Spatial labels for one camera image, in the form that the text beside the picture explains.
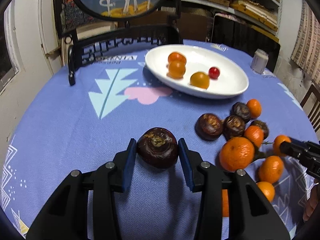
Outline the person's right hand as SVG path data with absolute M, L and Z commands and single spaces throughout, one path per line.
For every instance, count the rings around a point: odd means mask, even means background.
M 303 213 L 303 220 L 306 222 L 309 220 L 313 212 L 315 211 L 315 208 L 317 207 L 319 203 L 319 184 L 316 184 L 310 193 L 310 198 L 307 200 L 305 205 L 305 210 Z

